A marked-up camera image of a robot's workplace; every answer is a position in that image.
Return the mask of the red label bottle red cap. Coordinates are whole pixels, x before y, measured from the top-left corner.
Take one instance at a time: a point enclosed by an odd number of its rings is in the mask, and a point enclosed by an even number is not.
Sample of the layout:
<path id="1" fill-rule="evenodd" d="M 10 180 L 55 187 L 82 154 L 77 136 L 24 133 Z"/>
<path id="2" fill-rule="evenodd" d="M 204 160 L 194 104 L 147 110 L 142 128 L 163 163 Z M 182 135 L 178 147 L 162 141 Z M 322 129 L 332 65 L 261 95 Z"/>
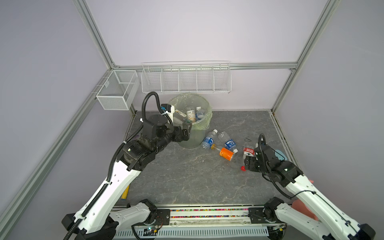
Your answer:
<path id="1" fill-rule="evenodd" d="M 254 146 L 251 143 L 245 143 L 245 145 L 243 146 L 244 164 L 241 167 L 241 170 L 243 172 L 245 172 L 246 170 L 249 169 L 249 164 L 250 164 L 250 161 L 252 160 L 251 158 L 253 158 L 255 156 L 256 156 L 256 154 L 255 154 Z"/>

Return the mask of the clear square bottle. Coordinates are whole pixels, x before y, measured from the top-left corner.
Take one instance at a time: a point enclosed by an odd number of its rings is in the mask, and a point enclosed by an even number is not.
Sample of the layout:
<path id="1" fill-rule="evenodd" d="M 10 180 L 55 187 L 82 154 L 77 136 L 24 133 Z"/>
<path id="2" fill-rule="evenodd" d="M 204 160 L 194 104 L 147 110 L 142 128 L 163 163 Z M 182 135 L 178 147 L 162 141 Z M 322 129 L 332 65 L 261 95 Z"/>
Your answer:
<path id="1" fill-rule="evenodd" d="M 179 118 L 186 119 L 187 115 L 179 110 L 175 110 L 175 115 L 178 115 Z"/>

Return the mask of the white label milky bottle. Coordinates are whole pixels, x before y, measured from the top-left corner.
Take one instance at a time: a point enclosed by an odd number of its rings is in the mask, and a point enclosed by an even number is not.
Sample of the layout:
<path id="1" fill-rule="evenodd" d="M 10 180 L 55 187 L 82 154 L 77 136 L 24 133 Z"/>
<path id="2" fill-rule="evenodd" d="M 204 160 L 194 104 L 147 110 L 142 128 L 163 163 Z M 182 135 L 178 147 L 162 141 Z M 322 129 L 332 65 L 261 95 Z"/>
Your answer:
<path id="1" fill-rule="evenodd" d="M 187 118 L 191 122 L 196 122 L 196 110 L 194 107 L 187 107 Z"/>

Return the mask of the orange label juice bottle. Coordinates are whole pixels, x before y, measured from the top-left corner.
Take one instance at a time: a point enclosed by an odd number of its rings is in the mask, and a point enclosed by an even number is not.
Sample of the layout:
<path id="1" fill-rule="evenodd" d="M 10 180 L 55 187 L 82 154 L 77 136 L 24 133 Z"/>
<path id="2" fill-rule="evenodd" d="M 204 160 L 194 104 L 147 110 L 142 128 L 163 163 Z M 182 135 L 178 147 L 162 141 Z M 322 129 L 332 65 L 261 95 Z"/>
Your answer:
<path id="1" fill-rule="evenodd" d="M 219 152 L 219 155 L 220 155 L 222 158 L 226 159 L 227 161 L 232 161 L 233 156 L 234 156 L 234 154 L 235 154 L 234 152 L 232 152 L 232 151 L 226 149 L 225 147 L 221 147 L 221 146 L 218 146 L 218 145 L 215 145 L 215 144 L 213 144 L 213 145 L 211 146 L 211 149 L 212 149 L 212 150 L 215 150 L 215 151 L 218 151 L 218 152 Z"/>

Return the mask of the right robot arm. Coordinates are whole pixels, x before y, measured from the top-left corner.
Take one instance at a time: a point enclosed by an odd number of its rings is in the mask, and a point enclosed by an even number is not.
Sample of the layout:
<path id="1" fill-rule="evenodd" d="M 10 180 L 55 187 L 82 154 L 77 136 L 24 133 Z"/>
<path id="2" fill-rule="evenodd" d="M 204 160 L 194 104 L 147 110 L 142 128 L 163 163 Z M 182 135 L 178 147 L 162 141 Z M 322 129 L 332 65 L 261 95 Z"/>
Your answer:
<path id="1" fill-rule="evenodd" d="M 279 160 L 274 149 L 259 144 L 254 156 L 246 156 L 245 170 L 261 173 L 275 188 L 283 187 L 298 198 L 318 218 L 314 220 L 274 197 L 264 205 L 262 218 L 269 222 L 283 222 L 313 240 L 372 240 L 375 230 L 349 217 L 325 197 L 292 162 Z"/>

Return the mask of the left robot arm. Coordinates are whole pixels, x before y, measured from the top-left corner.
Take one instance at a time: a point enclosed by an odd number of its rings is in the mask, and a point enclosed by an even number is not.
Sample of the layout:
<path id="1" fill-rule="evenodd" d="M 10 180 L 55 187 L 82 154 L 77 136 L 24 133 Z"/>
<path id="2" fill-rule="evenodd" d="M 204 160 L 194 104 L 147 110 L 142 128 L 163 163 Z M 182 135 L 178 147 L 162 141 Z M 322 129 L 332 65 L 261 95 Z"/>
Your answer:
<path id="1" fill-rule="evenodd" d="M 149 200 L 120 211 L 113 211 L 126 188 L 171 142 L 187 141 L 191 123 L 174 126 L 168 115 L 143 118 L 142 124 L 121 143 L 109 164 L 106 179 L 88 202 L 76 213 L 67 214 L 62 224 L 65 239 L 112 240 L 116 233 L 148 220 L 155 221 L 157 207 Z"/>

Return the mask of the green mesh trash bin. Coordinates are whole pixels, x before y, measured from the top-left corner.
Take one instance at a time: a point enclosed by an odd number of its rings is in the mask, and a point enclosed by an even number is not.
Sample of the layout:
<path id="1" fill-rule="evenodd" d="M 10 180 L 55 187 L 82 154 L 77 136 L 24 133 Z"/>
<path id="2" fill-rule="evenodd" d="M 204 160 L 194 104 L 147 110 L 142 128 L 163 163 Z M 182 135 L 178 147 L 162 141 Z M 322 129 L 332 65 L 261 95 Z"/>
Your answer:
<path id="1" fill-rule="evenodd" d="M 192 124 L 190 139 L 188 141 L 180 142 L 179 145 L 186 149 L 194 149 L 201 145 L 206 137 L 206 132 L 210 128 L 210 122 L 213 117 L 213 110 L 211 104 L 202 95 L 195 93 L 184 93 L 177 95 L 169 101 L 170 105 L 175 106 L 175 110 L 179 110 L 187 115 L 187 107 L 201 107 L 206 110 L 204 119 L 191 122 L 188 118 L 182 119 L 174 112 L 174 125 L 181 126 L 182 124 Z"/>

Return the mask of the light blue trowel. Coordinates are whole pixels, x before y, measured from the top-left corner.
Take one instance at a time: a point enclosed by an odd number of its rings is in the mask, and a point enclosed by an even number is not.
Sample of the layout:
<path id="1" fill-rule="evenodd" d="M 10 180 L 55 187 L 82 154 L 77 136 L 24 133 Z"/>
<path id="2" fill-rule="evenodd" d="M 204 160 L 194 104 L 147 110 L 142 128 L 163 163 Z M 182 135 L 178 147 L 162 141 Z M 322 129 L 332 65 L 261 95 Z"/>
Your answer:
<path id="1" fill-rule="evenodd" d="M 275 150 L 275 156 L 280 160 L 280 161 L 286 161 L 287 160 L 287 157 L 285 156 L 285 154 L 280 151 L 280 150 Z"/>

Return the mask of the pink watering can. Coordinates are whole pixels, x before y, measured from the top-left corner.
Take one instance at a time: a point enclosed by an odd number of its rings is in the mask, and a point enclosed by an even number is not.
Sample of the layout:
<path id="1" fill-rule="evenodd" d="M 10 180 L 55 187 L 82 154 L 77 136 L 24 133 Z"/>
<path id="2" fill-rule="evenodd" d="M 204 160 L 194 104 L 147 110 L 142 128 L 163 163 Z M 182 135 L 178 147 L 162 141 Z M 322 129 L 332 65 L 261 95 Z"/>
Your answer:
<path id="1" fill-rule="evenodd" d="M 309 218 L 312 218 L 316 221 L 319 220 L 319 218 L 299 199 L 293 201 L 292 208 Z"/>

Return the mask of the small white mesh basket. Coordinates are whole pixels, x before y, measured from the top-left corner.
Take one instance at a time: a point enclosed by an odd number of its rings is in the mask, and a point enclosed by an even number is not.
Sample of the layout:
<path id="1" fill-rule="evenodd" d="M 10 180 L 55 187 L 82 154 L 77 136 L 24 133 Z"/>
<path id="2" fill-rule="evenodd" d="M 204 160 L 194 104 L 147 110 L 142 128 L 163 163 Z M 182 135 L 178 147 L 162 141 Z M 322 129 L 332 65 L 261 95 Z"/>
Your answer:
<path id="1" fill-rule="evenodd" d="M 96 97 L 104 110 L 129 111 L 139 86 L 136 71 L 112 70 Z"/>

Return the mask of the blue yellow garden fork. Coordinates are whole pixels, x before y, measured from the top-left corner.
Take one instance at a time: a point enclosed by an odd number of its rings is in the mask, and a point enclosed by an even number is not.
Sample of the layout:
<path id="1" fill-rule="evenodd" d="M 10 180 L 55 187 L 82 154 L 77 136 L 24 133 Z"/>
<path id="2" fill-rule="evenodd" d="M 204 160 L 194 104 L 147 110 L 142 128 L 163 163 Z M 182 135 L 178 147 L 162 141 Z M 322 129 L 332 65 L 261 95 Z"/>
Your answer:
<path id="1" fill-rule="evenodd" d="M 126 199 L 127 199 L 127 197 L 128 197 L 128 193 L 129 193 L 129 189 L 130 189 L 130 185 L 128 185 L 128 186 L 126 187 L 126 189 L 123 191 L 123 193 L 122 193 L 122 195 L 121 195 L 121 199 L 122 199 L 122 200 L 126 200 Z"/>

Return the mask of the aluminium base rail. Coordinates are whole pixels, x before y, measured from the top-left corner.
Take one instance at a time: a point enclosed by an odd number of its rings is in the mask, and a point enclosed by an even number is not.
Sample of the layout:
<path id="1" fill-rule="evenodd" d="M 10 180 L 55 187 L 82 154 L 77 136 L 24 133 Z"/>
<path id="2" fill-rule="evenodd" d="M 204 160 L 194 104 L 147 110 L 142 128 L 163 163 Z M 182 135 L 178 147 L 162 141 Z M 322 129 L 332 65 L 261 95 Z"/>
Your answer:
<path id="1" fill-rule="evenodd" d="M 235 227 L 284 226 L 281 221 L 263 218 L 261 205 L 158 205 L 155 216 L 139 226 Z"/>

